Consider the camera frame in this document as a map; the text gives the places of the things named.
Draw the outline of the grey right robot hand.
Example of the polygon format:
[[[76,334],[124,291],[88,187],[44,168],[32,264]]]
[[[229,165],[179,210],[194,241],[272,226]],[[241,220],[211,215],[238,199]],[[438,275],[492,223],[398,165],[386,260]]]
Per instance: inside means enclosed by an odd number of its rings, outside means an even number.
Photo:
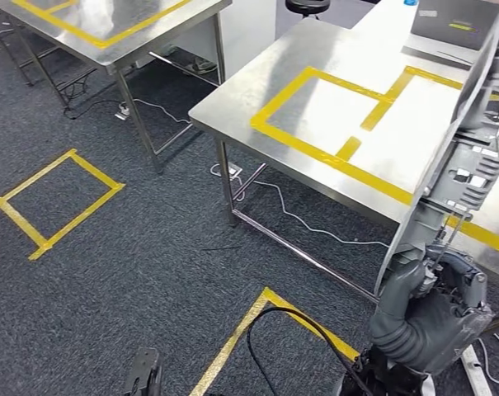
[[[372,343],[394,363],[439,374],[490,324],[487,291],[469,255],[430,244],[388,279],[369,324]]]

